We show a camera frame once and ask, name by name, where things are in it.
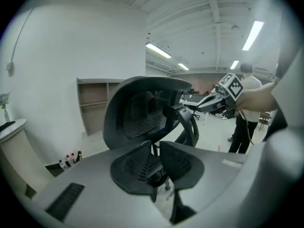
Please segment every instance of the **cable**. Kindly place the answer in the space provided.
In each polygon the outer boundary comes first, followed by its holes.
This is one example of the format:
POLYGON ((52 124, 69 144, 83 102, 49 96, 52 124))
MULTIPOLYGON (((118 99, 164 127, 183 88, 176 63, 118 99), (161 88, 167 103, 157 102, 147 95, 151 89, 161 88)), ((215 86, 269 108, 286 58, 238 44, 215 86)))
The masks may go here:
POLYGON ((29 18, 29 16, 30 16, 30 14, 32 13, 33 10, 34 10, 34 8, 32 8, 31 11, 28 13, 27 18, 25 19, 25 21, 24 21, 24 23, 22 24, 22 27, 21 27, 21 29, 20 29, 20 31, 19 31, 19 34, 18 34, 17 39, 16 39, 16 43, 15 43, 15 46, 14 46, 14 49, 13 49, 13 53, 11 54, 11 59, 10 59, 11 62, 13 61, 14 54, 15 54, 15 50, 16 50, 16 46, 17 46, 19 37, 20 37, 20 35, 21 35, 21 32, 22 32, 22 30, 23 30, 23 27, 24 27, 24 25, 26 24, 26 22, 27 22, 27 20, 28 20, 28 18, 29 18))
POLYGON ((243 110, 241 110, 241 113, 242 113, 242 115, 243 115, 243 117, 244 117, 244 119, 245 119, 245 121, 246 121, 248 139, 250 140, 250 142, 252 143, 252 145, 254 145, 254 143, 251 141, 251 138, 250 138, 250 135, 249 135, 248 121, 247 121, 247 119, 246 119, 246 117, 245 117, 245 114, 244 114, 243 110))

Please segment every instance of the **black slot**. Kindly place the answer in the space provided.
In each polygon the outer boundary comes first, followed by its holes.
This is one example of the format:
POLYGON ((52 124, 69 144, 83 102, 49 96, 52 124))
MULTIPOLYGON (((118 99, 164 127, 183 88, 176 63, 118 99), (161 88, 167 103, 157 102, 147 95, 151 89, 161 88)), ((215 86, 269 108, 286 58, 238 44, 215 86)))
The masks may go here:
POLYGON ((84 188, 84 185, 71 183, 46 209, 46 212, 52 217, 63 222, 84 188))

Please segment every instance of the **fluorescent light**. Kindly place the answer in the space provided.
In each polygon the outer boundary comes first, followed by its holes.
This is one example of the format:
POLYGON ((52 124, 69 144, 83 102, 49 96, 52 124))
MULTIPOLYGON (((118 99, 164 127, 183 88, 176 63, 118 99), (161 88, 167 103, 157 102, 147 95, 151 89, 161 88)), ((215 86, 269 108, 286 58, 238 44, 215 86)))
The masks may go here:
POLYGON ((158 52, 159 54, 161 54, 162 56, 164 56, 164 57, 166 57, 166 58, 171 58, 171 56, 170 56, 169 54, 167 54, 167 53, 165 53, 164 51, 160 50, 158 47, 152 45, 151 43, 148 43, 148 44, 146 45, 146 47, 152 49, 153 51, 158 52))
POLYGON ((179 63, 179 65, 183 68, 183 69, 185 69, 185 70, 189 70, 185 65, 183 65, 182 63, 179 63))
POLYGON ((248 51, 250 47, 252 46, 253 42, 256 40, 257 35, 260 33, 260 30, 262 26, 264 25, 264 22, 261 21, 255 21, 253 23, 252 29, 250 31, 250 34, 248 36, 248 39, 243 47, 243 51, 248 51))
POLYGON ((239 61, 235 60, 231 66, 230 69, 234 69, 236 67, 236 65, 238 64, 239 61))

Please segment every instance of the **chair backrest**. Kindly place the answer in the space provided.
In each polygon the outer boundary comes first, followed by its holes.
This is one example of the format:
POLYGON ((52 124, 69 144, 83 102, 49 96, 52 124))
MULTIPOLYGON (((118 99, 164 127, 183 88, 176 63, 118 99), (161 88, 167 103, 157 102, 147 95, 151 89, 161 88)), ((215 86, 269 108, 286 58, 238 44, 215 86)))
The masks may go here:
POLYGON ((177 78, 139 76, 120 83, 107 105, 103 138, 109 149, 151 140, 158 142, 178 121, 163 115, 165 105, 178 105, 191 83, 177 78))

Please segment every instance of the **bottle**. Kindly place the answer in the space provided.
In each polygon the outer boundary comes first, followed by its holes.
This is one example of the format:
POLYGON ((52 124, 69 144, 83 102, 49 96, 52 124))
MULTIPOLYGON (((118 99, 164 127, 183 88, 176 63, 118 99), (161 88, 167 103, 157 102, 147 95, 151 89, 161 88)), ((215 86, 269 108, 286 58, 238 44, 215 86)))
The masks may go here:
POLYGON ((66 156, 66 160, 67 160, 67 162, 70 164, 70 166, 73 166, 73 165, 74 165, 73 160, 68 156, 68 154, 67 154, 67 156, 66 156))
POLYGON ((64 171, 66 171, 68 169, 67 165, 64 162, 62 162, 61 160, 59 160, 59 165, 60 165, 61 169, 63 169, 64 171))
POLYGON ((80 157, 81 157, 81 151, 77 151, 77 159, 76 159, 76 162, 78 162, 78 161, 81 160, 80 157))
POLYGON ((74 164, 76 163, 76 158, 75 158, 75 155, 74 155, 74 153, 71 153, 71 158, 72 158, 72 160, 73 160, 73 162, 74 162, 74 164))

